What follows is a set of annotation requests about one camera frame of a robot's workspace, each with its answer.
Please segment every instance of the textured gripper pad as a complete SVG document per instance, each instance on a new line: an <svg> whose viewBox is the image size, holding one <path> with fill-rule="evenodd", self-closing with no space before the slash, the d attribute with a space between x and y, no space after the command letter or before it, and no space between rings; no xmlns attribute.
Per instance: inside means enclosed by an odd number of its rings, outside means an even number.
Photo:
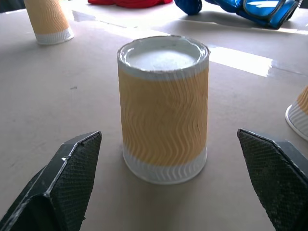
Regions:
<svg viewBox="0 0 308 231"><path fill-rule="evenodd" d="M18 195L18 197L16 198L16 200L13 202L13 204L11 205L11 207L8 209L7 213L3 216L2 220L0 221L0 230L1 228L4 226L5 222L9 219L9 217L12 215L12 213L14 212L14 210L18 207L18 205L20 204L21 200L24 198L24 196L28 193L29 189L32 187L32 185L34 184L34 182L37 180L37 178L39 177L40 173L42 172L41 169L37 174L35 174L34 177L32 177L32 179L28 182L28 184L24 187L24 189L21 191L21 193Z"/></svg>
<svg viewBox="0 0 308 231"><path fill-rule="evenodd" d="M68 231L80 230L90 194L100 149L101 137L79 144L51 191L55 210L61 211Z"/></svg>
<svg viewBox="0 0 308 231"><path fill-rule="evenodd" d="M308 184L300 171L273 141L244 130L238 138L252 185L276 231L306 231Z"/></svg>

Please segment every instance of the paper cup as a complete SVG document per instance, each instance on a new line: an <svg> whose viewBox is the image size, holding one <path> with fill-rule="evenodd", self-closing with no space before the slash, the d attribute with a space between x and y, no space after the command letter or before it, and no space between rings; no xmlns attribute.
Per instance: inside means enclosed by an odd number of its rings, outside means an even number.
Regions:
<svg viewBox="0 0 308 231"><path fill-rule="evenodd" d="M52 45L74 37L59 0L25 0L38 44Z"/></svg>
<svg viewBox="0 0 308 231"><path fill-rule="evenodd" d="M308 141L308 86L288 107L285 119L299 136Z"/></svg>
<svg viewBox="0 0 308 231"><path fill-rule="evenodd" d="M175 184L207 157L209 50L179 36L138 39L118 51L123 156L139 178Z"/></svg>

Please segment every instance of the tabletop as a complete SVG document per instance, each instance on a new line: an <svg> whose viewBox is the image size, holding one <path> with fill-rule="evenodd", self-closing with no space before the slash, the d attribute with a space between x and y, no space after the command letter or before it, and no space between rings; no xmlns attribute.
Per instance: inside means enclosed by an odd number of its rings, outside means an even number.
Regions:
<svg viewBox="0 0 308 231"><path fill-rule="evenodd" d="M174 4L127 10L74 0L64 11L75 37L55 46L36 43L25 10L0 14L0 216L64 141L100 130L82 231L273 231L236 132L287 139L308 156L308 143L284 119L308 84L307 10L278 31L207 4L193 17ZM162 34L211 50L207 163L196 178L173 186L136 178L121 151L116 52L132 39Z"/></svg>

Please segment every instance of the red object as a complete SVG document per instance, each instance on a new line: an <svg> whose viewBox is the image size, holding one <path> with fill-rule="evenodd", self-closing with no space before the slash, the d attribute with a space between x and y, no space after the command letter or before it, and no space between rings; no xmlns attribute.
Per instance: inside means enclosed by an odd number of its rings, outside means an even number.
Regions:
<svg viewBox="0 0 308 231"><path fill-rule="evenodd" d="M88 3L96 5L113 5L126 8L147 8L159 4L171 3L172 0L88 0Z"/></svg>

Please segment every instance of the blue object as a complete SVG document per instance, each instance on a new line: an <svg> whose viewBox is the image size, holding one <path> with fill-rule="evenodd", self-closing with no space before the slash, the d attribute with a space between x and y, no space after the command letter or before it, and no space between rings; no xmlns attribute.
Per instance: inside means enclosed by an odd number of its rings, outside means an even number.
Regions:
<svg viewBox="0 0 308 231"><path fill-rule="evenodd" d="M264 27L279 29L299 7L300 0L206 0L223 10L236 13ZM188 15L198 14L202 0L175 0L175 4Z"/></svg>

